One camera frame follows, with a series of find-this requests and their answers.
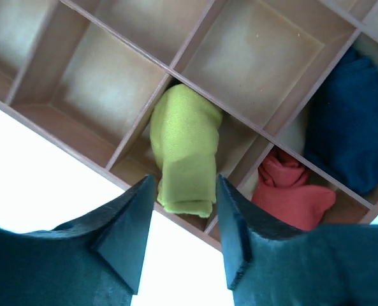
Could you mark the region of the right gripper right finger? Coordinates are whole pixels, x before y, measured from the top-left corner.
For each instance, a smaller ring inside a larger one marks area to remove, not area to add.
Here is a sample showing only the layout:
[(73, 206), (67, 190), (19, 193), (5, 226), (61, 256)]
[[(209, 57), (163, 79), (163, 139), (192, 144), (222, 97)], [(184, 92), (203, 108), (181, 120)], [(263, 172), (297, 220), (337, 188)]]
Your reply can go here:
[(378, 305), (378, 224), (290, 226), (217, 180), (227, 287), (235, 305)]

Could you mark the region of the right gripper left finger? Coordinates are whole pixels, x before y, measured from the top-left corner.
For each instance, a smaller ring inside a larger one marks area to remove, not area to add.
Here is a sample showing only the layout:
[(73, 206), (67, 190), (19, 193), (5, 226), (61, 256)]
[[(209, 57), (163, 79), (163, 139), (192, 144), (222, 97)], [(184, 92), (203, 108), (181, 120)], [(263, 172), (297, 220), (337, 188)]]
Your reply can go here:
[(0, 228), (0, 305), (129, 305), (140, 285), (154, 195), (147, 175), (50, 231)]

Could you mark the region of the red sock with santa pattern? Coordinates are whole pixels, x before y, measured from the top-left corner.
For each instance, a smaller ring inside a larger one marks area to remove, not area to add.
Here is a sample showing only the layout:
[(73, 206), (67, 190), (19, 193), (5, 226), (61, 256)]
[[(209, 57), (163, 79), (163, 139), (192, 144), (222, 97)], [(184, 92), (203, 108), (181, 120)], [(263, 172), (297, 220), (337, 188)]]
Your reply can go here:
[(309, 183), (307, 167), (274, 147), (258, 167), (258, 183), (251, 202), (299, 230), (317, 227), (336, 201), (335, 191)]

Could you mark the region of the plain navy ankle sock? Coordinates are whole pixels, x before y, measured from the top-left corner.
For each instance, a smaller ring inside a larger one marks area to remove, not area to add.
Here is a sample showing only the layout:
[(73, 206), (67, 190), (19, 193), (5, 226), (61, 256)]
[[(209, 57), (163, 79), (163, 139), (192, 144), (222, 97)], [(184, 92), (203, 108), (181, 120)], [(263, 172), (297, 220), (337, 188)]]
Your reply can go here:
[(349, 48), (317, 90), (304, 157), (365, 195), (378, 185), (378, 69)]

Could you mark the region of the yellow sock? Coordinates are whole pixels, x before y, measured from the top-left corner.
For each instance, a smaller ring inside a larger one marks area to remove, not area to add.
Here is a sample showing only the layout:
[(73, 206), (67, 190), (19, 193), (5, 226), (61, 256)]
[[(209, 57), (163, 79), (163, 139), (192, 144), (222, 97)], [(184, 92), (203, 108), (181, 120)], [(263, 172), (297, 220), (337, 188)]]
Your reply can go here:
[(222, 117), (220, 108), (185, 84), (170, 87), (154, 107), (150, 142), (161, 171), (157, 201), (168, 213), (212, 213)]

